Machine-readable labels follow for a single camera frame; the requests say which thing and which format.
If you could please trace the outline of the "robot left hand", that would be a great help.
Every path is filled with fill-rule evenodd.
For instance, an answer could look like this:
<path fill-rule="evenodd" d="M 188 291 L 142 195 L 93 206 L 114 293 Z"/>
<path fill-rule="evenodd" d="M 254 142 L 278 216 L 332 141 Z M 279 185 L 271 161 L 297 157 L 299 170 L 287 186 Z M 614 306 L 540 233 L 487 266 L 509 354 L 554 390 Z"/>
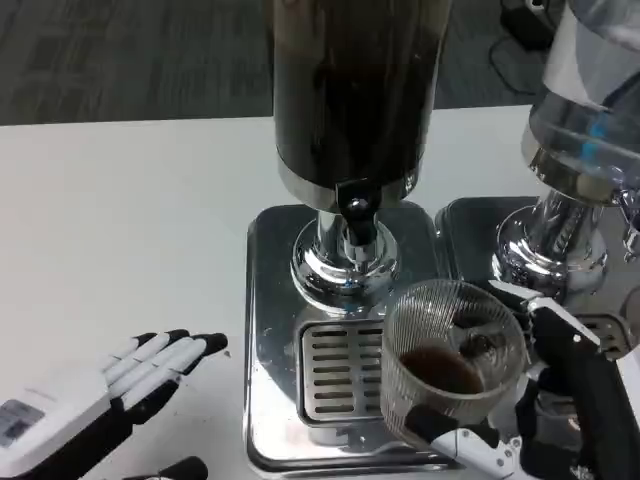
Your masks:
<path fill-rule="evenodd" d="M 227 345 L 222 333 L 148 332 L 101 363 L 71 367 L 2 399 L 2 478 L 82 478 Z"/>

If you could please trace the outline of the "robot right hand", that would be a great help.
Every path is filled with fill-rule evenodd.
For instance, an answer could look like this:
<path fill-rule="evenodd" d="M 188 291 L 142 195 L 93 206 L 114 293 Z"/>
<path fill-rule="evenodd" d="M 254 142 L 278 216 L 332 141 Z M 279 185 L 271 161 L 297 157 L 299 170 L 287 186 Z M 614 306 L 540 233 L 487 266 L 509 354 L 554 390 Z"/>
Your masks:
<path fill-rule="evenodd" d="M 633 348 L 616 360 L 601 340 L 545 294 L 498 280 L 481 283 L 530 321 L 544 363 L 515 405 L 518 434 L 500 441 L 484 424 L 463 424 L 422 404 L 406 417 L 408 430 L 437 451 L 493 479 L 636 479 L 639 476 L 639 360 Z M 560 387 L 572 398 L 582 448 L 573 453 L 537 440 L 535 399 Z"/>

